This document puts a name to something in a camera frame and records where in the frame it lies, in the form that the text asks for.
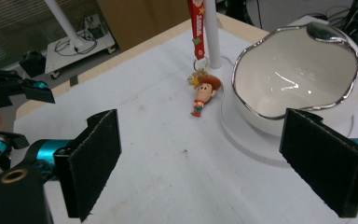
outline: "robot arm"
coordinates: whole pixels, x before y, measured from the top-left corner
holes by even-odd
[[[30,100],[55,103],[46,83],[22,78],[14,70],[0,70],[0,107],[12,105],[9,96],[23,93]]]

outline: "black foam pad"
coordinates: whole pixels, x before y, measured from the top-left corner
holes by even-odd
[[[54,155],[68,216],[81,221],[100,197],[121,153],[116,110],[90,117],[88,125],[68,149]]]
[[[287,109],[280,152],[339,217],[356,217],[358,145],[322,120],[305,111]]]

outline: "window blinds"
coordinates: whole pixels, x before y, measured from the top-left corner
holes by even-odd
[[[103,15],[95,0],[57,0],[75,30],[85,16]],[[30,50],[46,49],[65,37],[44,0],[0,0],[0,68],[15,63]]]

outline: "silver bowl rim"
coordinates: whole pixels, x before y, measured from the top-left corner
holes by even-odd
[[[235,85],[235,80],[236,80],[236,75],[237,75],[237,69],[238,69],[239,63],[241,62],[241,59],[244,57],[244,55],[247,52],[249,52],[252,49],[257,48],[260,45],[262,45],[264,42],[266,42],[268,39],[270,39],[273,35],[275,35],[275,34],[277,34],[279,32],[284,32],[284,31],[288,31],[288,30],[307,28],[307,26],[309,24],[304,24],[304,25],[299,25],[299,26],[286,26],[286,27],[279,28],[279,29],[275,30],[274,32],[266,35],[264,38],[262,38],[258,42],[254,43],[252,46],[244,49],[242,51],[242,53],[240,54],[240,56],[237,58],[237,61],[234,63],[234,69],[233,69],[232,77],[231,77],[231,86],[232,86],[232,89],[234,91],[234,94],[248,110],[250,110],[253,114],[257,115],[258,117],[261,117],[261,118],[264,118],[264,119],[278,120],[278,119],[284,119],[285,114],[282,114],[282,115],[276,116],[276,117],[264,116],[264,115],[258,113],[257,111],[255,111],[254,109],[252,109],[252,107],[249,106],[239,96],[239,94],[237,92],[236,85]],[[341,34],[343,34],[340,30],[338,30],[335,27],[332,27],[332,26],[328,26],[328,27],[334,29],[335,31],[338,31]],[[349,49],[350,52],[353,53],[353,55],[355,57],[355,60],[357,62],[357,64],[356,64],[356,72],[355,72],[355,74],[353,76],[353,79],[352,79],[349,87],[345,90],[344,94],[341,97],[339,97],[334,103],[329,104],[329,105],[306,106],[306,107],[297,108],[297,109],[301,109],[301,110],[305,110],[305,111],[317,111],[317,110],[325,110],[325,109],[328,109],[328,108],[332,108],[332,107],[334,107],[336,105],[342,104],[351,95],[351,93],[353,91],[354,83],[356,82],[356,80],[358,78],[358,52],[351,46],[351,43],[348,40],[348,38],[345,36],[345,34],[343,34],[343,36],[341,36],[341,37],[334,37],[334,38],[330,38],[330,39],[315,38],[314,36],[311,36],[309,32],[307,32],[307,34],[309,35],[310,38],[313,38],[313,39],[315,39],[317,41],[324,42],[324,43],[337,44],[337,45],[343,46],[344,48]]]

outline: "metal ring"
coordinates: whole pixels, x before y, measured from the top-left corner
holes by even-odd
[[[27,174],[28,171],[25,169],[14,170],[2,176],[1,182],[4,184],[11,184],[18,180],[23,179],[24,177],[27,176]]]
[[[196,59],[196,60],[194,60],[194,62],[193,62],[194,71],[196,71],[196,72],[199,71],[199,69],[196,68],[196,62],[197,62],[197,61],[200,61],[200,60],[197,60],[197,59]],[[203,67],[203,69],[206,69],[206,67],[208,66],[208,58],[207,58],[207,57],[205,57],[205,61],[206,61],[206,63],[205,63],[205,66]]]

